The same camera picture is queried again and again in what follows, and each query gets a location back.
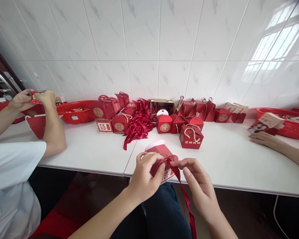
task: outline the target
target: door handle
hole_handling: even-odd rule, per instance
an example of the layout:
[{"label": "door handle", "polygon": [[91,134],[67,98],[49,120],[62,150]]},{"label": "door handle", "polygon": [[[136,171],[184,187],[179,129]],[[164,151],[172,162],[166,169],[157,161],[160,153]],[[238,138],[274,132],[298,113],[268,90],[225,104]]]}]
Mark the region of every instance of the door handle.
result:
[{"label": "door handle", "polygon": [[3,83],[5,83],[6,84],[6,86],[9,88],[9,90],[14,94],[14,95],[16,95],[17,93],[16,93],[16,91],[12,88],[12,86],[9,84],[9,82],[1,75],[1,73],[0,73],[0,79],[2,80],[2,82]]}]

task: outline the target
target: jeans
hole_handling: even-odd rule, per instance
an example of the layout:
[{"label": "jeans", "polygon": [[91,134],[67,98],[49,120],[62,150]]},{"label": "jeans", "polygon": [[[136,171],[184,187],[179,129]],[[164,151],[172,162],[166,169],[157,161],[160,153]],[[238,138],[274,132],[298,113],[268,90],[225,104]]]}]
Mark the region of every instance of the jeans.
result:
[{"label": "jeans", "polygon": [[191,239],[172,183],[164,183],[151,198],[137,206],[112,234],[111,239],[117,238]]}]

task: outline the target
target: gold rope handle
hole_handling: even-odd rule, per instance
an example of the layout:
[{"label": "gold rope handle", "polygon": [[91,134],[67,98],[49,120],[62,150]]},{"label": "gold rope handle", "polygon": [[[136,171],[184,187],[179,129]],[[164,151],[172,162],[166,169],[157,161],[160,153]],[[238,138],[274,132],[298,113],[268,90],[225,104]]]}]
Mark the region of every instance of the gold rope handle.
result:
[{"label": "gold rope handle", "polygon": [[193,133],[194,133],[194,142],[195,143],[199,142],[200,138],[198,140],[196,140],[196,134],[195,134],[195,130],[193,128],[187,128],[187,129],[185,129],[184,135],[186,135],[188,138],[190,138],[190,136],[188,134],[186,134],[186,130],[188,130],[188,129],[191,129],[193,131]]},{"label": "gold rope handle", "polygon": [[187,125],[192,125],[192,126],[195,126],[195,127],[199,128],[199,130],[200,130],[200,131],[202,131],[202,130],[200,129],[200,127],[199,127],[199,126],[197,126],[197,125],[194,125],[194,124],[187,124]]}]

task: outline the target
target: gold circular emblem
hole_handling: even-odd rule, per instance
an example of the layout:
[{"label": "gold circular emblem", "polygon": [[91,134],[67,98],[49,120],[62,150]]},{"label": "gold circular emblem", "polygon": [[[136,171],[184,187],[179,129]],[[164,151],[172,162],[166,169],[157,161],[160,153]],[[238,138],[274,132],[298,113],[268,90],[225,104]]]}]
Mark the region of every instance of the gold circular emblem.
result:
[{"label": "gold circular emblem", "polygon": [[114,127],[118,130],[118,131],[123,131],[124,130],[124,125],[121,123],[115,123]]},{"label": "gold circular emblem", "polygon": [[101,110],[100,108],[94,108],[93,109],[93,113],[97,116],[97,117],[102,117],[104,115],[103,110]]},{"label": "gold circular emblem", "polygon": [[227,120],[227,118],[228,118],[227,115],[221,115],[221,116],[219,117],[219,121],[223,122],[223,121]]},{"label": "gold circular emblem", "polygon": [[169,129],[170,129],[170,126],[169,126],[169,124],[167,124],[167,123],[162,124],[162,125],[160,126],[160,130],[161,130],[162,132],[167,132],[167,131],[169,131]]},{"label": "gold circular emblem", "polygon": [[37,112],[34,111],[34,110],[28,110],[27,113],[28,113],[31,117],[37,115]]}]

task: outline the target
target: forearm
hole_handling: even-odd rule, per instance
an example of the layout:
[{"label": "forearm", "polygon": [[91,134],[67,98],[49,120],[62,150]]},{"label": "forearm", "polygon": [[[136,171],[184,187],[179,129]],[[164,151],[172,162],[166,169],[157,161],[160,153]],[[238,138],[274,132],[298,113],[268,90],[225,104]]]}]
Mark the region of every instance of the forearm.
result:
[{"label": "forearm", "polygon": [[46,128],[43,135],[43,141],[47,143],[47,150],[44,157],[57,154],[66,148],[65,133],[62,122],[56,111],[56,105],[53,102],[43,103],[46,112]]},{"label": "forearm", "polygon": [[19,110],[11,109],[9,106],[0,111],[0,135],[14,122],[19,113]]},{"label": "forearm", "polygon": [[109,239],[123,219],[138,203],[124,189],[112,202],[73,233],[69,239]]},{"label": "forearm", "polygon": [[208,229],[212,239],[238,239],[222,212],[214,223],[208,224]]},{"label": "forearm", "polygon": [[286,145],[280,149],[280,153],[286,155],[292,161],[299,165],[299,149],[292,147],[291,145]]}]

